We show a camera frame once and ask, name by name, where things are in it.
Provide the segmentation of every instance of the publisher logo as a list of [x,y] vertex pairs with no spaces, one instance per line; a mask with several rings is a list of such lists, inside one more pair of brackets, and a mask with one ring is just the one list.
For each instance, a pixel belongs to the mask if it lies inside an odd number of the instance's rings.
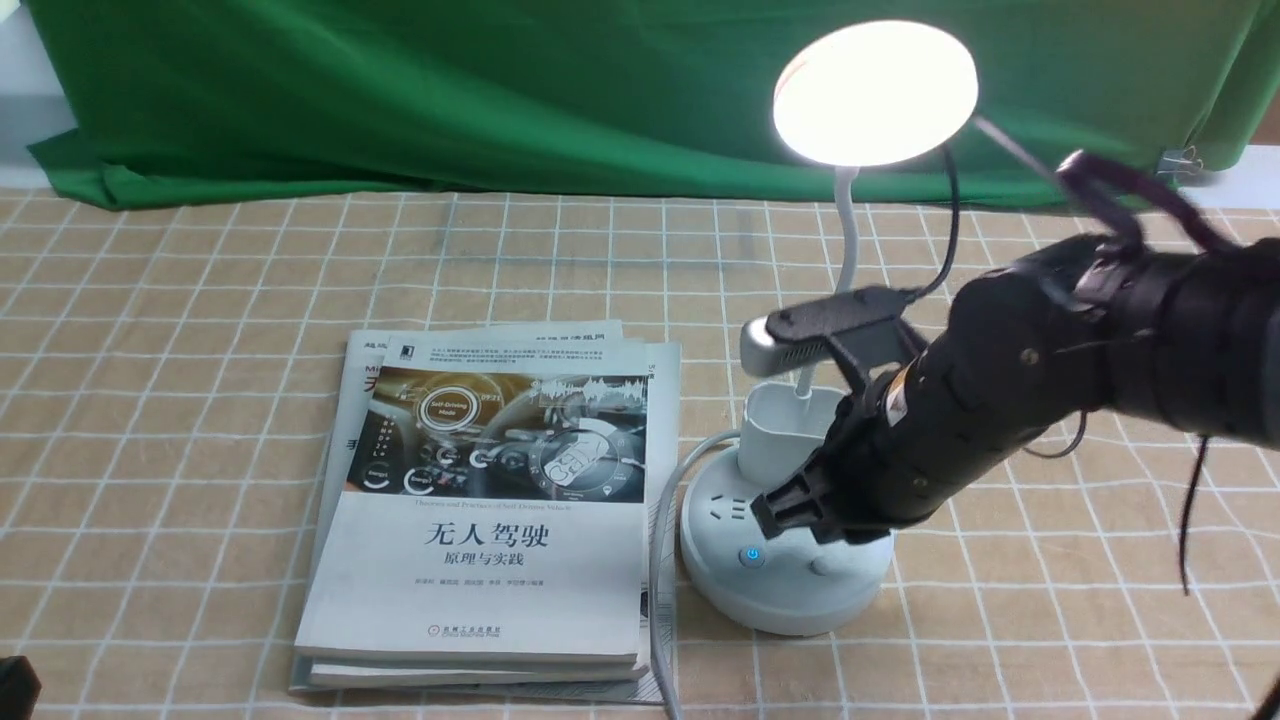
[[500,638],[502,625],[431,625],[426,633],[442,638]]

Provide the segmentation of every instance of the white lamp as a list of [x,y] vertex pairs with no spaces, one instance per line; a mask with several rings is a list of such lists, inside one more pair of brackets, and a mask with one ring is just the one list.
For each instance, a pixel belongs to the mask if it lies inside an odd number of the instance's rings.
[[[852,286],[858,266],[851,188],[859,170],[936,149],[964,127],[977,101],[969,51],[915,22],[832,32],[783,69],[773,96],[780,137],[836,172],[845,236],[836,292]],[[822,443],[844,397],[841,389],[812,388],[812,378],[810,366],[794,388],[780,382],[753,388],[737,447],[703,468],[681,506],[681,553],[698,591],[732,620],[782,635],[823,634],[852,620],[876,597],[892,560],[892,536],[819,546],[806,529],[794,529],[765,541],[751,516],[751,498],[778,487]]]

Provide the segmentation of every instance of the white wall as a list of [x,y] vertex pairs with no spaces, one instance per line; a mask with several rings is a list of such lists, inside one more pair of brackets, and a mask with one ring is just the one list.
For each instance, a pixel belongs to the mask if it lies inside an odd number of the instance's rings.
[[0,187],[49,187],[27,146],[76,127],[31,13],[0,0]]

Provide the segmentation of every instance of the white cable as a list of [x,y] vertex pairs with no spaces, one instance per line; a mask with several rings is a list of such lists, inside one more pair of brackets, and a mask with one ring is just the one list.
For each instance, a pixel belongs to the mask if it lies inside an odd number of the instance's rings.
[[[652,616],[649,618],[649,644],[653,648],[649,651],[653,665],[653,676],[658,680],[658,689],[662,692],[662,703],[667,708],[667,717],[669,720],[684,720],[684,711],[680,708],[680,698],[676,696],[676,683],[671,678],[671,664],[667,659],[667,652],[663,647],[662,637],[658,629],[658,580],[660,578],[659,568],[662,566],[662,551],[663,541],[667,537],[667,518],[671,515],[671,502],[676,497],[676,487],[680,484],[681,478],[685,473],[698,462],[698,459],[707,454],[710,448],[717,445],[733,439],[739,437],[737,430],[726,430],[723,433],[712,436],[698,445],[694,450],[681,460],[680,465],[671,473],[671,479],[662,488],[662,497],[658,498],[658,512],[654,516],[653,529],[649,537],[649,592],[652,594],[650,607],[653,609]],[[675,541],[672,541],[672,551],[675,551]],[[676,588],[671,588],[672,600],[675,601]],[[672,634],[675,634],[676,618],[672,615]]]
[[[858,168],[836,168],[836,211],[840,213],[840,229],[845,236],[845,258],[840,265],[840,278],[836,279],[836,292],[854,287],[854,273],[858,272],[858,220],[854,218],[854,181]],[[800,370],[796,380],[796,397],[808,398],[813,388],[814,365]]]

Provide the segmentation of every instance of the beige grid pattern tablecloth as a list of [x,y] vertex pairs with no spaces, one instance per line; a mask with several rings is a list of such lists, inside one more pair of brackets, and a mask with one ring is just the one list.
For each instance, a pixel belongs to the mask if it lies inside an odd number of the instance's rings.
[[[933,275],[945,211],[858,218],[858,282]],[[1266,211],[1212,219],[1280,233]],[[911,319],[936,333],[963,282],[1083,227],[965,213],[946,292]],[[828,292],[840,256],[827,205],[361,195],[110,214],[0,195],[0,655],[37,666],[41,719],[659,717],[283,691],[343,341],[620,318],[682,343],[687,451],[736,425],[754,384],[737,327]],[[1183,434],[1094,416],[1070,459],[1019,455],[902,534],[879,598],[831,637],[758,637],[682,585],[689,717],[1242,717],[1280,670],[1280,462],[1215,445],[1188,598],[1193,459]]]

